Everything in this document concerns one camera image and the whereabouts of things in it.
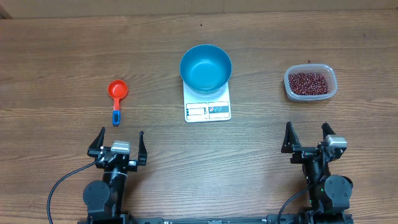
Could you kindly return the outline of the orange measuring scoop blue handle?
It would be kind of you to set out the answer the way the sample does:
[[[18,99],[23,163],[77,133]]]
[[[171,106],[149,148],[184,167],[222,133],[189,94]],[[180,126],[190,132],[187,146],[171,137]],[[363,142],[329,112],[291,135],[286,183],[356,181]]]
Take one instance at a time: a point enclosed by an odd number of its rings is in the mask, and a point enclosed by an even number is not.
[[[121,121],[120,101],[128,95],[127,84],[123,80],[113,80],[108,85],[108,95],[113,99],[113,126],[119,126]]]

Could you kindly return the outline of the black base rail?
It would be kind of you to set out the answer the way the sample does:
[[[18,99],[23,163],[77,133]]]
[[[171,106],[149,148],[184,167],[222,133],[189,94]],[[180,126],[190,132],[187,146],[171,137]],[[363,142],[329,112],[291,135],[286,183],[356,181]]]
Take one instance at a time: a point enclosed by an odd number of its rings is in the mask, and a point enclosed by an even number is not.
[[[163,218],[135,218],[133,224],[293,224],[300,223],[297,215],[286,214],[268,215],[266,217],[234,217],[234,218],[182,218],[182,219],[163,219]]]

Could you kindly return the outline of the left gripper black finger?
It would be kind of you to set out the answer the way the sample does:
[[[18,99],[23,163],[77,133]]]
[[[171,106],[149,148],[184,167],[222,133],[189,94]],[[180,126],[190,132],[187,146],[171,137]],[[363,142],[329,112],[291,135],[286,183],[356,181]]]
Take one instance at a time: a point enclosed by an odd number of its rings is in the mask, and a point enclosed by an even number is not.
[[[93,150],[93,151],[100,151],[101,150],[101,146],[103,145],[103,141],[104,141],[105,131],[106,131],[105,127],[102,127],[101,131],[99,132],[99,135],[96,137],[96,139],[88,147],[89,150]]]
[[[144,131],[139,133],[139,152],[137,158],[137,165],[145,166],[147,163],[147,150],[144,144]]]

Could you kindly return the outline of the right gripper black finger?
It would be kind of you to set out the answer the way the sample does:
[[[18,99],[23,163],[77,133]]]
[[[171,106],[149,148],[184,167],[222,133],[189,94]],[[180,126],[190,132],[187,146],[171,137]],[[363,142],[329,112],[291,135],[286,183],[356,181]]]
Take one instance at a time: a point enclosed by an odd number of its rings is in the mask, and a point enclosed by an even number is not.
[[[332,130],[328,123],[322,124],[323,138],[325,139],[328,135],[335,135],[335,132]]]
[[[287,122],[285,129],[285,137],[282,143],[281,153],[294,153],[296,149],[301,147],[301,143],[294,130],[291,121]]]

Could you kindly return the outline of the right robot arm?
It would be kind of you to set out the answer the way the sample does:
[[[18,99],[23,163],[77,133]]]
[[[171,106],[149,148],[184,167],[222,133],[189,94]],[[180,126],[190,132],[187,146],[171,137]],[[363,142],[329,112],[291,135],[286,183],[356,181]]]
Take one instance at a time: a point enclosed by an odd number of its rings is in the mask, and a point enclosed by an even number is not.
[[[346,176],[332,175],[328,164],[339,159],[348,147],[343,136],[335,134],[328,123],[322,124],[323,141],[315,147],[301,145],[293,124],[286,124],[281,152],[291,154],[292,164],[301,164],[307,181],[305,189],[291,196],[280,208],[277,223],[353,223],[349,209],[353,182]],[[286,206],[308,193],[310,206],[296,215],[283,215]]]

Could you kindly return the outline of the clear plastic bean container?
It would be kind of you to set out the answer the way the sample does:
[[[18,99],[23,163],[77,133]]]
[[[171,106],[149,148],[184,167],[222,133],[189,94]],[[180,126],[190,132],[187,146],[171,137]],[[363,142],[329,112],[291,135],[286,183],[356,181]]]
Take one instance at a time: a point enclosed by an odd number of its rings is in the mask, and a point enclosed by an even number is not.
[[[288,77],[294,73],[321,73],[328,82],[329,93],[324,95],[296,95],[290,89]],[[284,86],[287,98],[291,101],[319,101],[331,98],[338,89],[335,72],[324,64],[303,64],[290,67],[284,75]]]

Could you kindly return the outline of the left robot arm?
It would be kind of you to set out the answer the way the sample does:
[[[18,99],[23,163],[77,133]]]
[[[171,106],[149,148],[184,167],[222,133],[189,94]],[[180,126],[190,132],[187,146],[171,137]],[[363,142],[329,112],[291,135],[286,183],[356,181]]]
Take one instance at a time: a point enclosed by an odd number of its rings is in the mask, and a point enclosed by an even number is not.
[[[87,154],[95,159],[94,166],[103,170],[101,180],[90,182],[83,191],[83,201],[87,206],[85,223],[136,223],[129,211],[123,211],[124,192],[129,172],[136,172],[139,166],[147,163],[144,132],[139,133],[137,159],[130,158],[130,143],[114,141],[112,146],[104,146],[105,128],[88,147]]]

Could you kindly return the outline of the blue metal bowl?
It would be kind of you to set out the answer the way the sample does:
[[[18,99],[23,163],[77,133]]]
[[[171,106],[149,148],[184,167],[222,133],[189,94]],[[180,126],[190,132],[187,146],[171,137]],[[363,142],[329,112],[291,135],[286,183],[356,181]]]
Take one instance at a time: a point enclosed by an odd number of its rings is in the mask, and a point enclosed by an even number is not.
[[[220,47],[201,44],[184,53],[179,65],[184,84],[201,94],[212,94],[222,89],[230,80],[233,63]]]

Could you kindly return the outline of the white digital kitchen scale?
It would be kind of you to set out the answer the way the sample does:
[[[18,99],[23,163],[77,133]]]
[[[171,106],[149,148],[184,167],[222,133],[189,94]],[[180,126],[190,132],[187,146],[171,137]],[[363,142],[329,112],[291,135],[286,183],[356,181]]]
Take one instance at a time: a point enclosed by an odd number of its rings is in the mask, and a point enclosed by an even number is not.
[[[229,85],[226,83],[218,91],[202,94],[183,83],[184,118],[187,123],[229,121],[231,102]]]

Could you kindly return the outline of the red beans in container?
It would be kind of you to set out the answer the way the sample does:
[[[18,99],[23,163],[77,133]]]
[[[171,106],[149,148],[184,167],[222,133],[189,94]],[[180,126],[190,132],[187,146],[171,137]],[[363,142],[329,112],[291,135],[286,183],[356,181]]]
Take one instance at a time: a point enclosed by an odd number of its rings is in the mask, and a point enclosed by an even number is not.
[[[288,77],[290,89],[296,95],[329,93],[328,82],[321,73],[294,73]]]

